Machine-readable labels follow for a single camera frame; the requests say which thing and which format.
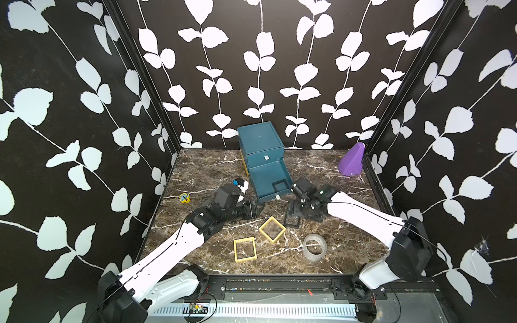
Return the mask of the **teal drawer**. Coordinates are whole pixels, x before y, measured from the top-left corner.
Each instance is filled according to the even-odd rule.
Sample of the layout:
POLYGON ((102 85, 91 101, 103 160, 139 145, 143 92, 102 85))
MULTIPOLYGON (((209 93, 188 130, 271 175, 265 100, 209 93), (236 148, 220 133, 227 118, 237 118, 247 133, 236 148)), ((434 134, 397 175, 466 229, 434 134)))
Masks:
POLYGON ((251 168, 249 178, 261 204, 292 192, 293 180, 283 158, 251 168))

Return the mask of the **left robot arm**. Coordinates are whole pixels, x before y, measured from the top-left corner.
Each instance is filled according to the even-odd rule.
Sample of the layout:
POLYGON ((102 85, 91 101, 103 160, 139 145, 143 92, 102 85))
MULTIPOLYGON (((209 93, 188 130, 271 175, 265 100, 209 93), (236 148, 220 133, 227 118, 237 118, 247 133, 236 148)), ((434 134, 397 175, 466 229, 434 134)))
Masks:
POLYGON ((203 294, 209 277, 197 265, 169 279, 165 276, 227 223, 258 217, 263 207, 245 199, 248 188, 249 182, 242 178, 219 187, 214 200, 190 212, 157 249, 119 274, 104 274, 98 281, 98 305, 87 320, 145 322, 175 300, 203 294))

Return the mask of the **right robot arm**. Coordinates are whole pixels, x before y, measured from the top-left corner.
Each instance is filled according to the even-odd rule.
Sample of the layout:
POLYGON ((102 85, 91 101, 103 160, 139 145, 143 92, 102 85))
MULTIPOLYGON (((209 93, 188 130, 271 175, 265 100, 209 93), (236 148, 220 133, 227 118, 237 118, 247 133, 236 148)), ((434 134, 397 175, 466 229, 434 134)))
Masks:
POLYGON ((289 201, 288 216, 315 222, 336 217, 372 235, 389 249, 386 255, 362 265, 353 275, 349 290, 355 297, 363 300, 393 281, 419 281, 434 253, 421 220, 383 213, 337 187, 326 184, 316 188, 304 177, 293 184, 291 191, 296 198, 289 201))

